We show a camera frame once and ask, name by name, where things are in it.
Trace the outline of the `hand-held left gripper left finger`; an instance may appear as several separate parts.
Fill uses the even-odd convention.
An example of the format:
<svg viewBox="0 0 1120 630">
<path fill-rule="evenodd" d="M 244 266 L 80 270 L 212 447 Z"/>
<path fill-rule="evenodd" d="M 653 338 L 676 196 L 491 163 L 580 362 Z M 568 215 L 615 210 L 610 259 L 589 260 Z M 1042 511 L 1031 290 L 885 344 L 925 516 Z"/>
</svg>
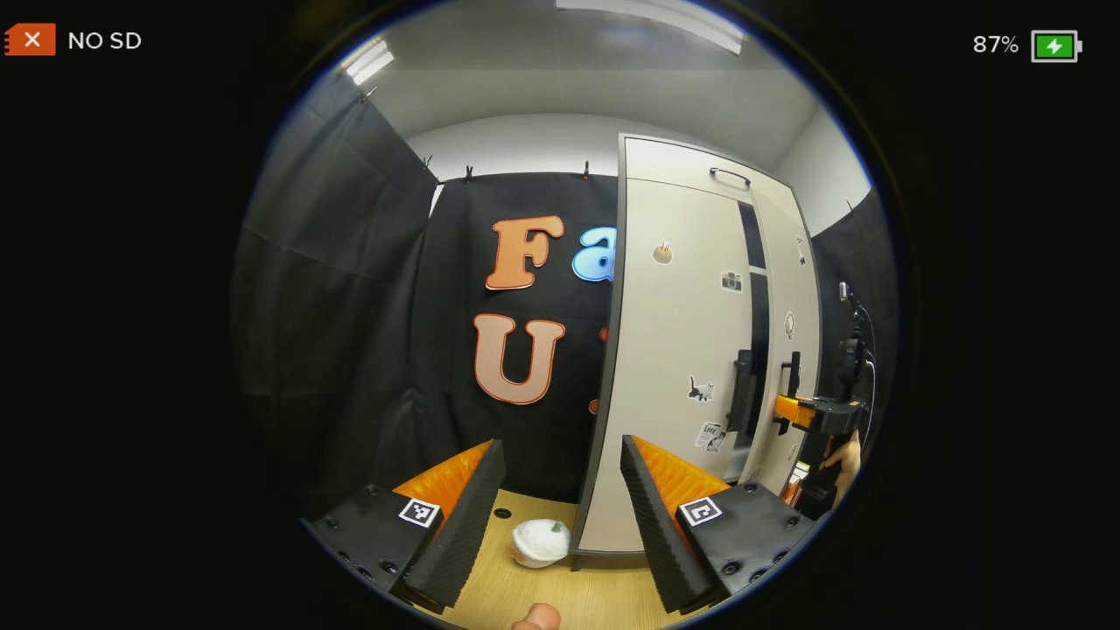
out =
<svg viewBox="0 0 1120 630">
<path fill-rule="evenodd" d="M 349 577 L 429 613 L 459 602 L 507 474 L 489 439 L 400 487 L 367 483 L 300 527 Z"/>
</svg>

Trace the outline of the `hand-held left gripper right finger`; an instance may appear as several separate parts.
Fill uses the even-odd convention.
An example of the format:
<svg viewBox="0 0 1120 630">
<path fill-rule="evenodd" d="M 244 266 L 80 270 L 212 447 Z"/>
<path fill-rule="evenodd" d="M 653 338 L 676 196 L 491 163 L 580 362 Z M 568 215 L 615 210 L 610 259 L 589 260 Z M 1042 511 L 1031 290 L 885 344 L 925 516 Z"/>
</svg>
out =
<svg viewBox="0 0 1120 630">
<path fill-rule="evenodd" d="M 620 476 L 668 613 L 744 597 L 816 529 L 759 483 L 729 487 L 640 436 L 620 439 Z"/>
</svg>

